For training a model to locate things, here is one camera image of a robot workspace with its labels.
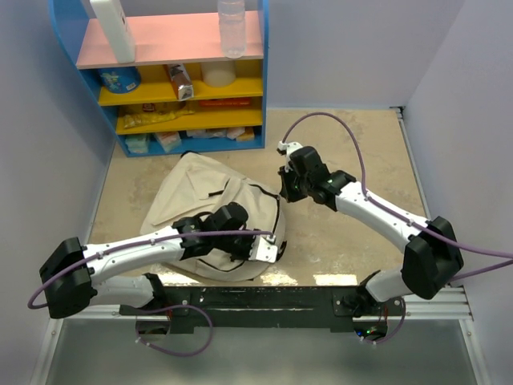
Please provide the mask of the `beige student backpack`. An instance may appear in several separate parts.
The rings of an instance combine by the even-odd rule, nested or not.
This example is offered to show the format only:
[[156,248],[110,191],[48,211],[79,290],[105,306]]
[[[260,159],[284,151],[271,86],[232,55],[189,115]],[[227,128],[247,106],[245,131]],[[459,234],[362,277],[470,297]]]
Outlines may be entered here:
[[[277,259],[285,252],[285,215],[281,197],[269,186],[244,176],[210,157],[189,152],[160,185],[140,228],[142,235],[172,225],[183,217],[212,213],[232,201],[248,213],[248,229],[273,232],[278,247]],[[205,257],[170,264],[190,274],[220,282],[243,282],[257,278],[269,264],[235,260],[214,249]]]

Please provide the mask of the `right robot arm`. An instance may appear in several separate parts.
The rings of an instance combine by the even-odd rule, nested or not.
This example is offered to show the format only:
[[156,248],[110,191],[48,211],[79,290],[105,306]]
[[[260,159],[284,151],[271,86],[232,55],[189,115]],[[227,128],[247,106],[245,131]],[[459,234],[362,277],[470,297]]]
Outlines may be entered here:
[[428,220],[365,192],[354,176],[330,172],[311,146],[279,143],[277,151],[286,158],[278,174],[280,195],[289,203],[310,197],[360,221],[403,254],[401,266],[371,274],[342,299],[353,316],[374,315],[390,299],[409,294],[432,299],[462,269],[463,257],[445,218]]

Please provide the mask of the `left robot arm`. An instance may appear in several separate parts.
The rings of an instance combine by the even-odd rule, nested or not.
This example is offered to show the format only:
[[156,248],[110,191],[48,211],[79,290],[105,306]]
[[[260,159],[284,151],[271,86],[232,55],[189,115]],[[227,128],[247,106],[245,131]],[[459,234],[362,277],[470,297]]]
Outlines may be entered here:
[[42,286],[30,298],[32,310],[45,308],[53,319],[68,318],[97,305],[125,305],[158,314],[166,305],[154,274],[126,273],[162,262],[204,257],[213,250],[252,260],[265,236],[248,229],[248,213],[232,202],[214,213],[184,217],[142,236],[107,244],[84,245],[77,237],[62,241],[39,270]]

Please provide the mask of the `blue tissue pack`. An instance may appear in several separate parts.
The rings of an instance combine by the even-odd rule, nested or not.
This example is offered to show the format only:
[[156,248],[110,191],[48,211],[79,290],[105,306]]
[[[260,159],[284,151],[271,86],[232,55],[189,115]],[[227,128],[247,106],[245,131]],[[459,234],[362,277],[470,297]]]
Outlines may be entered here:
[[147,133],[127,135],[124,137],[124,143],[132,154],[147,154],[150,149],[151,137]]

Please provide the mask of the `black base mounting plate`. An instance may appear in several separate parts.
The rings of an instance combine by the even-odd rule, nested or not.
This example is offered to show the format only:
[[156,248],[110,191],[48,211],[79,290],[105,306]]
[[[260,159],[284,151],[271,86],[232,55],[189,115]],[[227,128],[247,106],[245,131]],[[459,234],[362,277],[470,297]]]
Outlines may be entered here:
[[353,312],[344,301],[353,286],[168,286],[166,306],[191,305],[202,309],[215,327],[325,329],[334,333],[351,333],[370,329],[381,314],[388,319],[401,316],[401,300],[394,298],[371,310]]

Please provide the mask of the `orange flat box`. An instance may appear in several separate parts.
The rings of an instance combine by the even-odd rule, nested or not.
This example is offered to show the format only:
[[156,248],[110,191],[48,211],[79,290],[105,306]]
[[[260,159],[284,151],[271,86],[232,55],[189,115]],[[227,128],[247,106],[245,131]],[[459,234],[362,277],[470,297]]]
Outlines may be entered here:
[[198,102],[200,107],[203,108],[218,108],[218,107],[247,107],[252,103],[251,97],[240,98],[225,98],[225,99],[202,99]]

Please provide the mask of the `white round container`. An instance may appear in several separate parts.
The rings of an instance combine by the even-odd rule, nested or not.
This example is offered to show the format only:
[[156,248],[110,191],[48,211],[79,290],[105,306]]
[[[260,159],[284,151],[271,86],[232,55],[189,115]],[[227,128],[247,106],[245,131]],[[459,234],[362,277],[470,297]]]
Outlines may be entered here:
[[200,68],[203,81],[210,87],[227,87],[236,80],[234,61],[203,62]]

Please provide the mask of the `colourful wooden shelf unit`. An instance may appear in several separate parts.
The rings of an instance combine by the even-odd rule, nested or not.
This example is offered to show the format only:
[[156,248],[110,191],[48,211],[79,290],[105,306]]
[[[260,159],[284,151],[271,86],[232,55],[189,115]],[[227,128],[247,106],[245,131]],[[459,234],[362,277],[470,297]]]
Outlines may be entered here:
[[267,109],[269,4],[245,14],[245,51],[221,49],[217,13],[115,19],[135,56],[121,63],[107,25],[82,1],[48,4],[55,36],[126,156],[263,148]]

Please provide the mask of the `brown silver snack packet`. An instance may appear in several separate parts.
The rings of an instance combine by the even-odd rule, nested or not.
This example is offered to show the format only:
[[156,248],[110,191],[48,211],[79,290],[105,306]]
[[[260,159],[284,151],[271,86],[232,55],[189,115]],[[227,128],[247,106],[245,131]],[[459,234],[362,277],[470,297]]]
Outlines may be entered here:
[[185,66],[181,63],[167,64],[166,69],[176,98],[179,101],[193,98],[194,87]]

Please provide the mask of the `yellow snack packet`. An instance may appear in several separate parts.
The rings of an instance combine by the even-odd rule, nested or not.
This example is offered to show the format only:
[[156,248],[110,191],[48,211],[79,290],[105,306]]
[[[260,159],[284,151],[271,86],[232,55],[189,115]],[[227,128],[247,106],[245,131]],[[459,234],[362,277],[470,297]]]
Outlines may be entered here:
[[125,129],[138,128],[145,125],[159,124],[177,120],[183,116],[194,115],[194,111],[168,111],[168,112],[144,112],[125,114],[121,117],[122,126]]

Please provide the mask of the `clear plastic water bottle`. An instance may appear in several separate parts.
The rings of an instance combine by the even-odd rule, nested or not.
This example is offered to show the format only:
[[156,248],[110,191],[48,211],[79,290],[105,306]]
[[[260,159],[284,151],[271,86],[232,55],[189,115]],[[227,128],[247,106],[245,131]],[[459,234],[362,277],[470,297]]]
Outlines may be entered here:
[[225,57],[238,59],[246,52],[244,0],[218,0],[220,45]]

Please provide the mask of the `blue snack cup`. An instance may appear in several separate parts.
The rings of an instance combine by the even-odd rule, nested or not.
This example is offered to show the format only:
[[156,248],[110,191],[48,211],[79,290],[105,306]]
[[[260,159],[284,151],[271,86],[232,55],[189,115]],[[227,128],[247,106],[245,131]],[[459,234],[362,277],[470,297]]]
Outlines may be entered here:
[[101,68],[97,72],[105,88],[114,94],[127,94],[141,84],[141,76],[136,67]]

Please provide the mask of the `white rectangular bottle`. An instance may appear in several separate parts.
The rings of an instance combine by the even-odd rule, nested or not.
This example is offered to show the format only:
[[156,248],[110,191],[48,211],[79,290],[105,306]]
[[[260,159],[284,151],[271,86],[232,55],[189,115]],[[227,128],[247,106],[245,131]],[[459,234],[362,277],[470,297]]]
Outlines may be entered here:
[[90,0],[90,4],[117,62],[133,63],[135,40],[120,0]]

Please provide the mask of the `aluminium rail frame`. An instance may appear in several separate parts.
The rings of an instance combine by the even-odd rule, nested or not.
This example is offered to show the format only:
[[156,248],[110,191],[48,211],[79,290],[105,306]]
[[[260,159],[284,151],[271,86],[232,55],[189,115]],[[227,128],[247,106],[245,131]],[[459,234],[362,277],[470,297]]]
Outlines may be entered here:
[[228,203],[215,212],[179,219],[173,225],[111,244],[63,241],[39,270],[45,308],[53,319],[69,318],[91,306],[116,305],[122,314],[158,314],[169,330],[198,326],[314,328],[353,331],[375,347],[397,333],[389,327],[390,310],[406,314],[406,297],[432,299],[446,284],[463,277],[462,253],[451,223],[408,213],[366,187],[364,178],[342,170],[331,172],[317,150],[282,139],[278,152],[281,198],[307,197],[336,213],[348,215],[382,235],[403,254],[397,269],[376,271],[348,287],[257,289],[220,287],[197,290],[189,302],[165,288],[154,274],[137,278],[127,271],[155,262],[190,261],[213,250],[244,262],[270,264],[280,248],[275,230],[249,229],[248,211]]

